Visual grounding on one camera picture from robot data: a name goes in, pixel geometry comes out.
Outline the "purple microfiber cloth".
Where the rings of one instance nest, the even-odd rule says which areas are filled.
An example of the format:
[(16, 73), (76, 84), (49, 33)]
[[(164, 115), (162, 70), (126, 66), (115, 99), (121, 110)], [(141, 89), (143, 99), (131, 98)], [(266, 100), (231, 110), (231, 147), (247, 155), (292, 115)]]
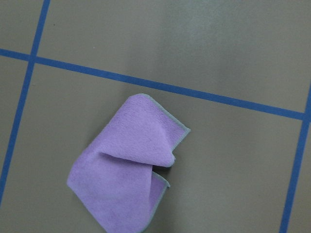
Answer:
[(74, 162), (67, 184), (106, 232), (143, 232), (169, 187), (153, 167), (171, 167), (189, 132), (149, 95), (130, 96)]

